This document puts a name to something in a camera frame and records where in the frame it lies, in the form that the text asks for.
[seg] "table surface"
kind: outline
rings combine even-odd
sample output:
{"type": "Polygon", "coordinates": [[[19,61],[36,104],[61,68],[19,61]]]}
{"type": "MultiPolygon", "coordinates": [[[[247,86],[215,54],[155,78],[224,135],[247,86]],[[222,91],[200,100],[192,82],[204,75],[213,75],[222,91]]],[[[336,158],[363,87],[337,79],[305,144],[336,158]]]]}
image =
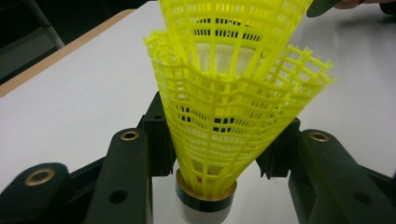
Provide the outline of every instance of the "table surface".
{"type": "MultiPolygon", "coordinates": [[[[142,38],[164,28],[161,11],[148,2],[115,21],[0,88],[0,191],[42,162],[73,172],[104,157],[112,135],[146,113],[157,86],[142,38]]],[[[300,114],[302,130],[333,134],[359,164],[384,175],[396,169],[395,36],[396,23],[364,5],[305,18],[290,40],[332,60],[338,79],[300,114]]],[[[252,163],[238,178],[224,223],[298,223],[287,181],[260,178],[252,163]]],[[[183,223],[169,206],[174,185],[172,175],[153,178],[154,222],[183,223]]]]}

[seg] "shuttlecock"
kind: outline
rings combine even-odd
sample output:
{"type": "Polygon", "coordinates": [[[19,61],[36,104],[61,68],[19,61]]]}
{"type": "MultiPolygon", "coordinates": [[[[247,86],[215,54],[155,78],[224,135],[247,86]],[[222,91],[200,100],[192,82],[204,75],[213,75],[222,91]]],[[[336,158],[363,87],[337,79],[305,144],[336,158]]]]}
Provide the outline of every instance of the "shuttlecock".
{"type": "Polygon", "coordinates": [[[167,32],[145,42],[179,178],[200,202],[232,197],[236,178],[332,82],[330,62],[285,47],[311,2],[160,0],[167,32]]]}

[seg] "stacked shuttlecock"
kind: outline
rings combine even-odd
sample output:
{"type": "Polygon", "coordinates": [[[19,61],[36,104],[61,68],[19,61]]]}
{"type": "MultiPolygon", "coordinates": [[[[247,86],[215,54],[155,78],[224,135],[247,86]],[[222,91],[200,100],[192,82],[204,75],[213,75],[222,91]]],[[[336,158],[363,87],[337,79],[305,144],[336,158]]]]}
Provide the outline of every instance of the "stacked shuttlecock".
{"type": "Polygon", "coordinates": [[[221,202],[236,178],[331,83],[329,62],[286,47],[311,2],[160,0],[167,32],[145,42],[180,166],[178,195],[203,204],[183,202],[189,208],[229,209],[221,202]]]}

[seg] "dark floor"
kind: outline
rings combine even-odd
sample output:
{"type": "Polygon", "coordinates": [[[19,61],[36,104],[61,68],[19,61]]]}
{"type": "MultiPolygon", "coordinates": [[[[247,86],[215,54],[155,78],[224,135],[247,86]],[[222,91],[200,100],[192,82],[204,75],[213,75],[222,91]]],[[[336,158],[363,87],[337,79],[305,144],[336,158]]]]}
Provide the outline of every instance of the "dark floor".
{"type": "MultiPolygon", "coordinates": [[[[147,0],[35,0],[60,38],[68,44],[103,21],[128,8],[138,8],[147,0]]],[[[0,1],[0,48],[40,27],[35,15],[24,1],[0,1]]],[[[40,55],[6,77],[0,85],[24,69],[47,57],[56,49],[40,55]]]]}

